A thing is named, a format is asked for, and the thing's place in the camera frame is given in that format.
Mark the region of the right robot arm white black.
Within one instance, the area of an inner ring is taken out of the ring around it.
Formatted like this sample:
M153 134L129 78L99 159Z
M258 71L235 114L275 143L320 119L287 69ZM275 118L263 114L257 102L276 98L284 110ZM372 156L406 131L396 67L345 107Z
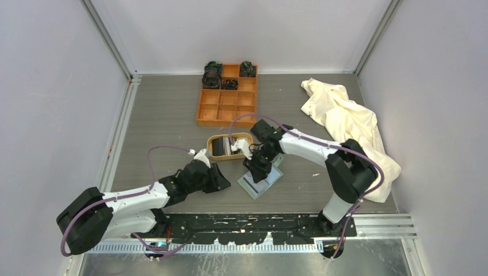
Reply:
M354 204L380 175L378 167L353 139L343 143L327 141L288 125L275 128L264 120L254 124L251 134L259 145L244 147L248 152L243 165L254 182L268 177L272 162L279 154L295 155L326 169L334 191L318 215L320 230L326 236L334 236L341 230Z

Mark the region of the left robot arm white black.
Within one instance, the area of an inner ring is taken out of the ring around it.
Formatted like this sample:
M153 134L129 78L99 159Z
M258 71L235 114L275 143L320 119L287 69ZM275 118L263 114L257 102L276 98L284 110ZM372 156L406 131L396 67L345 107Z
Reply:
M114 193L90 187L56 218L63 234L62 255L80 255L104 239L132 233L161 237L168 229L163 208L196 191L214 193L230 186L216 163L193 160L148 186Z

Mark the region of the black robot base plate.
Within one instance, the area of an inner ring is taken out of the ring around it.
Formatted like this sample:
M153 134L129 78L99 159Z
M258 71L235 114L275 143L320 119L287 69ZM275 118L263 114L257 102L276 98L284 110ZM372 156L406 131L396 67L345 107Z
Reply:
M262 244L271 236L274 245L311 244L314 239L357 235L354 221L345 227L328 227L316 214L167 214L154 229L140 237L171 241L176 244L223 245Z

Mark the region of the tan oval card tray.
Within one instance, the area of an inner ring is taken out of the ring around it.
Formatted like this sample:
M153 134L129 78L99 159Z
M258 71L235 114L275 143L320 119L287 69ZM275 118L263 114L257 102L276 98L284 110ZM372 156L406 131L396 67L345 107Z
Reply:
M233 142L244 139L249 145L253 144L253 138L249 133L232 133L230 137ZM207 148L210 150L210 158L214 161L245 158L244 154L240 150L232 152L231 141L228 134L211 136L207 140Z

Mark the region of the green card holder wallet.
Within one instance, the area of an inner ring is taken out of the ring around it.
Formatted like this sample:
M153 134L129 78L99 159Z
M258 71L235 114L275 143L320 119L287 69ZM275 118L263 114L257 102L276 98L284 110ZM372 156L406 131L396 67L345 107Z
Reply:
M268 174L266 179L259 182L254 182L251 173L248 171L237 180L238 184L244 189L244 191L247 192L249 196L251 196L252 199L256 200L283 176L283 172L279 169L279 165L283 159L284 156L280 155L274 162L272 162L271 172Z

